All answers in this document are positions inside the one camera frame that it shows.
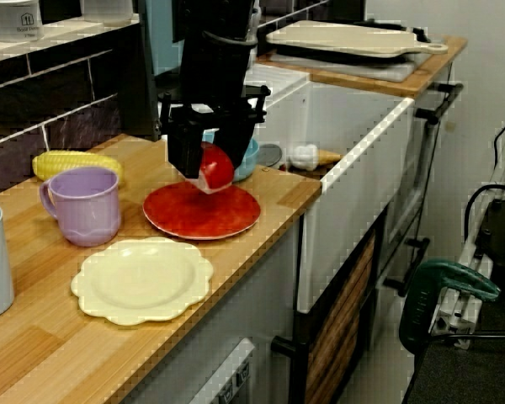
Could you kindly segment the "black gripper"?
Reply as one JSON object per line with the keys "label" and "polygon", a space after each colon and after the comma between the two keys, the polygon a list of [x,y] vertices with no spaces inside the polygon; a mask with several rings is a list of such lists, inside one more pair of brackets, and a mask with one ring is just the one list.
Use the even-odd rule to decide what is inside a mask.
{"label": "black gripper", "polygon": [[[253,136],[253,125],[265,121],[270,90],[244,84],[257,38],[190,35],[184,40],[177,86],[159,94],[161,132],[167,135],[168,161],[185,177],[197,178],[203,156],[203,130],[185,124],[185,108],[208,106],[212,113],[196,121],[218,130],[218,147],[239,167]],[[242,120],[243,125],[229,125]]]}

